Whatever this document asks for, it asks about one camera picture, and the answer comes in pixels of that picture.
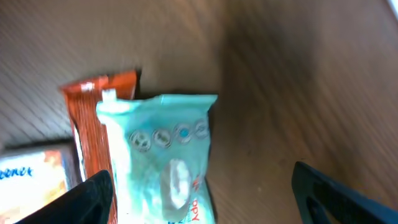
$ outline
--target brown wrapper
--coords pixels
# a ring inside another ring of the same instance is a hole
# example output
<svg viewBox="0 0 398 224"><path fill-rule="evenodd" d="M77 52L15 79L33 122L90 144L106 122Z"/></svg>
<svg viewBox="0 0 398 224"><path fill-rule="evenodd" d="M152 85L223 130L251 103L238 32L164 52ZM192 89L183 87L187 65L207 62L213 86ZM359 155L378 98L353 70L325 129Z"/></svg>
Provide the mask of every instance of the brown wrapper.
<svg viewBox="0 0 398 224"><path fill-rule="evenodd" d="M98 121L96 115L96 105L97 102L102 101L102 91L115 89L117 98L131 100L134 96L136 83L137 73L132 71L116 75L103 75L61 86L72 130L76 128L79 135L76 136L74 133L75 139L80 139L86 178L106 169L111 174L113 181L106 127ZM108 221L112 224L118 222L116 199L114 190Z"/></svg>

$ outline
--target blue packaging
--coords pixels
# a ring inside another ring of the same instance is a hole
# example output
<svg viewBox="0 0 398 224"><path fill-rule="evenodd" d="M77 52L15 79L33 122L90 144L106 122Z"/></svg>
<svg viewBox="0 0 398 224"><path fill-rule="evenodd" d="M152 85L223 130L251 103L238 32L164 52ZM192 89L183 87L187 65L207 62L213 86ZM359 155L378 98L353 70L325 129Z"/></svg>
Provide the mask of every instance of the blue packaging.
<svg viewBox="0 0 398 224"><path fill-rule="evenodd" d="M119 223L214 223L204 181L216 95L97 104L106 125Z"/></svg>

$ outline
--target wood grain surface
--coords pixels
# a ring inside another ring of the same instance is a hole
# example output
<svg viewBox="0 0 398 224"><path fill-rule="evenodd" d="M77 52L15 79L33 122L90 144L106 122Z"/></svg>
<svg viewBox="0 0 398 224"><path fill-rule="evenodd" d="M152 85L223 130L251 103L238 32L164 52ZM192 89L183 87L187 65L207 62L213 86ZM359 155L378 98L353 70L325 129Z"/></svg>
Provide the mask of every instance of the wood grain surface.
<svg viewBox="0 0 398 224"><path fill-rule="evenodd" d="M0 0L0 141L71 135L57 86L141 66L217 92L219 223L299 223L304 161L398 210L398 22L383 0Z"/></svg>

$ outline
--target white logo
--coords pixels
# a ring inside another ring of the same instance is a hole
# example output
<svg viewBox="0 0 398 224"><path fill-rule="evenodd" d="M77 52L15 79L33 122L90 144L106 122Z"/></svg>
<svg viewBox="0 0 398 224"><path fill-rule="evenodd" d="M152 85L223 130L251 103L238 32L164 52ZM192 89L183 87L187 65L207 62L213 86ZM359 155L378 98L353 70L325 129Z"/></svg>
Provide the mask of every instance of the white logo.
<svg viewBox="0 0 398 224"><path fill-rule="evenodd" d="M204 119L200 119L195 123L195 136L198 139L204 139L209 136L209 127Z"/></svg>
<svg viewBox="0 0 398 224"><path fill-rule="evenodd" d="M178 124L174 128L174 135L180 143L186 144L191 140L191 129L188 124Z"/></svg>
<svg viewBox="0 0 398 224"><path fill-rule="evenodd" d="M150 149L150 136L142 131L134 131L130 137L130 144L140 152L146 152Z"/></svg>
<svg viewBox="0 0 398 224"><path fill-rule="evenodd" d="M156 145L164 148L170 147L172 143L172 137L170 131L166 129L157 129L152 134L152 138Z"/></svg>

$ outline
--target snack package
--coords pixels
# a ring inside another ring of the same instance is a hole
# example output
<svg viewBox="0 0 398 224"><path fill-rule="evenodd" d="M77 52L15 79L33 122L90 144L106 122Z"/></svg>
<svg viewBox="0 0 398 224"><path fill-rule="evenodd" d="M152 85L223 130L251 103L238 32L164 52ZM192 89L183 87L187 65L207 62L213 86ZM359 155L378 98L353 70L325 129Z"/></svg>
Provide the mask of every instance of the snack package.
<svg viewBox="0 0 398 224"><path fill-rule="evenodd" d="M88 78L61 86L76 141L83 180L103 169L109 171L113 178L106 128L101 125L96 116L97 102L105 100L104 91L111 91L117 98L131 100L136 84L136 71L128 71ZM114 194L109 224L118 223L116 201L116 194Z"/></svg>
<svg viewBox="0 0 398 224"><path fill-rule="evenodd" d="M214 223L204 181L216 95L97 104L106 125L119 223Z"/></svg>
<svg viewBox="0 0 398 224"><path fill-rule="evenodd" d="M15 223L77 185L65 145L27 147L0 158L0 223Z"/></svg>

